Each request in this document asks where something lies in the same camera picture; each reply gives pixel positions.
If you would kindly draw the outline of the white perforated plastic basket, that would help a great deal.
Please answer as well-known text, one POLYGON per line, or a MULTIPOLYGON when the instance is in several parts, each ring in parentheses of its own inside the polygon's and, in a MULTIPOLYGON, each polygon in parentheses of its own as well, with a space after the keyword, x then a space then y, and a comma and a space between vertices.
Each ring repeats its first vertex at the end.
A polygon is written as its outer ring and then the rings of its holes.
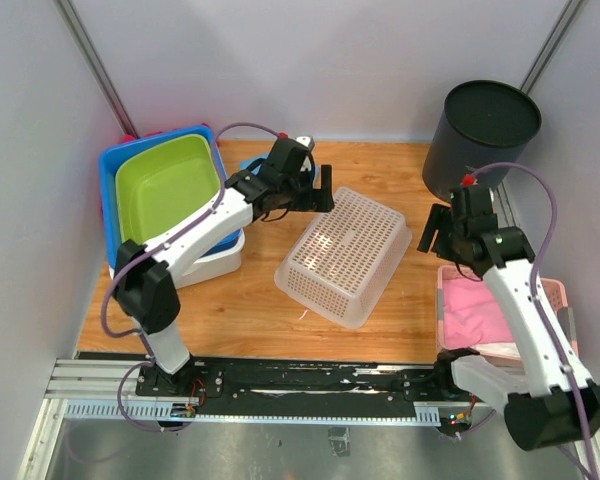
POLYGON ((276 286, 331 322, 367 321, 413 238, 402 213, 350 188, 316 216, 274 275, 276 286))

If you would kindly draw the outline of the large dark blue cylindrical container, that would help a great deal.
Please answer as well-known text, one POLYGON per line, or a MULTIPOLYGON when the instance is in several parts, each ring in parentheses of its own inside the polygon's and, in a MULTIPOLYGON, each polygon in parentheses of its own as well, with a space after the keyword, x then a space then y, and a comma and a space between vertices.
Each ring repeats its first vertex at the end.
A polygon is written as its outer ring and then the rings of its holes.
POLYGON ((454 87, 444 100, 423 166, 425 186, 438 199, 448 200, 466 174, 518 161, 541 125, 536 103, 513 86, 472 80, 454 87))

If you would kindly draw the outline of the green plastic basin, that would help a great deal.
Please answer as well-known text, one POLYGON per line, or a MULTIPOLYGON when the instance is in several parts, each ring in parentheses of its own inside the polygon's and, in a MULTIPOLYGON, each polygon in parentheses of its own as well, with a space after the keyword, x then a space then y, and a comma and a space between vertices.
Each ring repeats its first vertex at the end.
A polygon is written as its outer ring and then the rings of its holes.
POLYGON ((141 244, 212 200, 220 177, 206 138, 188 134, 125 161, 115 188, 121 240, 141 244))

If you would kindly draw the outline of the blue plastic bin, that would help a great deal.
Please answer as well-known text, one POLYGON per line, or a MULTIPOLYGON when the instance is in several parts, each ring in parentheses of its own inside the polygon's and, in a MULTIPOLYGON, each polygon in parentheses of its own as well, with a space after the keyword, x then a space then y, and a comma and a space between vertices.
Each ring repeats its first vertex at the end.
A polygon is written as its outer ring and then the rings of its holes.
MULTIPOLYGON (((135 142, 118 144, 104 150, 101 153, 99 158, 100 194, 107 248, 107 260, 110 267, 115 266, 117 250, 121 243, 124 242, 121 240, 120 235, 115 188, 115 175, 118 169, 131 157, 162 142, 166 142, 188 134, 202 135, 209 143, 211 155, 218 152, 218 149, 210 144, 214 138, 213 131, 207 125, 201 124, 164 132, 162 135, 138 140, 135 142)), ((226 178, 224 165, 220 164, 218 167, 215 167, 215 169, 220 177, 221 182, 226 178)))

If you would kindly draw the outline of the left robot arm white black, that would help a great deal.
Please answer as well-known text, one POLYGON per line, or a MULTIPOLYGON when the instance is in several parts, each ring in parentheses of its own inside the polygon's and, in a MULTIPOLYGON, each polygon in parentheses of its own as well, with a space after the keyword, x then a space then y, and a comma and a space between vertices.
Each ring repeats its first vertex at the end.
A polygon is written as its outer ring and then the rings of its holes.
POLYGON ((231 175, 203 207, 142 245, 123 243, 106 298, 133 321, 159 383, 170 394, 187 393, 194 371, 187 364, 176 319, 177 281, 203 254, 228 234, 265 219, 275 210, 328 213, 334 207, 332 169, 317 166, 310 136, 278 138, 268 155, 231 175))

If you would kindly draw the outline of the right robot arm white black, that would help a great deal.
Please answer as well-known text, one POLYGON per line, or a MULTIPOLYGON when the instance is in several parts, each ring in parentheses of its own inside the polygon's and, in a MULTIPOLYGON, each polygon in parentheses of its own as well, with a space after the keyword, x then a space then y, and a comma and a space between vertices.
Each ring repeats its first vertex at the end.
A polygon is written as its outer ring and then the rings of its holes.
POLYGON ((590 441, 600 429, 600 384, 559 325, 518 227, 500 227, 489 188, 458 186, 432 206, 418 249, 463 265, 482 280, 504 314, 521 357, 519 380, 472 348, 442 350, 433 387, 446 400, 467 392, 502 415, 525 451, 590 441))

